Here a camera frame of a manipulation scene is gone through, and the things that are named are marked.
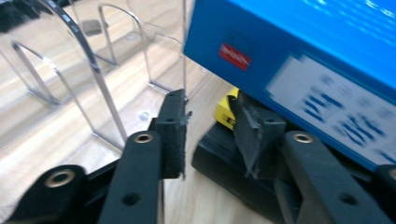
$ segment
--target blue cardboard box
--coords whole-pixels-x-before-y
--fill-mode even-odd
[[[196,0],[185,54],[373,171],[396,163],[396,5]]]

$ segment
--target wooden surface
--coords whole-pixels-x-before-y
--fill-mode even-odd
[[[188,1],[188,7],[191,6],[191,1]],[[26,35],[26,29],[30,28],[22,27],[14,32],[14,36],[23,37]],[[131,32],[128,30],[123,33],[120,29],[116,29],[116,32],[120,32],[118,35],[121,37],[122,34]],[[11,60],[9,63],[18,60],[15,55],[7,54],[10,52],[6,51],[9,41],[2,37],[1,43],[1,51]],[[27,44],[37,45],[34,43],[33,38],[27,41]],[[169,55],[168,52],[172,48],[168,48],[166,44],[158,44],[162,43],[161,39],[157,39],[155,43],[157,44],[152,44],[148,51],[152,60],[149,62],[150,67],[155,74],[153,78],[175,89],[181,87],[182,70],[178,64],[177,54]],[[71,56],[67,56],[69,54],[65,49],[49,48],[48,55],[57,55],[53,57],[56,63],[67,60],[65,64],[71,64],[76,61]],[[24,191],[46,170],[61,164],[79,164],[90,173],[117,159],[120,151],[92,134],[89,125],[72,100],[58,106],[48,105],[29,93],[7,61],[2,57],[0,60],[2,71],[7,72],[0,79],[2,94],[0,220],[2,220],[9,215]],[[45,72],[48,68],[40,61],[36,64],[38,65],[35,69],[39,71],[39,75],[51,84],[56,78],[53,74]],[[270,223],[265,217],[246,207],[231,193],[191,167],[192,153],[198,141],[215,122],[213,112],[217,102],[232,86],[219,77],[210,75],[190,60],[187,60],[187,65],[187,90],[190,94],[187,111],[193,113],[188,126],[186,144],[187,176],[185,181],[181,179],[165,181],[165,223]],[[163,92],[148,85],[149,76],[142,51],[130,55],[119,66],[103,65],[102,70],[106,71],[104,74],[106,84],[120,112],[126,132],[132,134],[146,130],[149,120],[158,113],[163,101]],[[54,85],[52,91],[57,91],[62,86],[60,83],[51,85]],[[93,96],[95,96],[93,90],[86,88],[79,92],[78,97],[90,102]],[[99,112],[94,103],[89,109],[92,113]]]

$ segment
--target red logo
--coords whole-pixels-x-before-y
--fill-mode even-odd
[[[221,44],[219,55],[221,58],[225,59],[229,63],[232,63],[243,71],[248,70],[248,67],[251,63],[251,60],[247,55],[239,52],[237,49],[231,47],[228,44]]]

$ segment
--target yellow object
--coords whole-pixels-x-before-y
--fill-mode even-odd
[[[233,115],[230,105],[228,104],[227,96],[232,95],[237,97],[238,91],[239,89],[237,88],[233,88],[231,91],[229,91],[227,95],[219,101],[218,107],[215,110],[215,119],[231,130],[235,124],[235,116]]]

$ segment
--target white label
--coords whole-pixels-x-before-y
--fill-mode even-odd
[[[395,105],[306,56],[289,57],[266,89],[276,103],[369,161],[396,163]]]

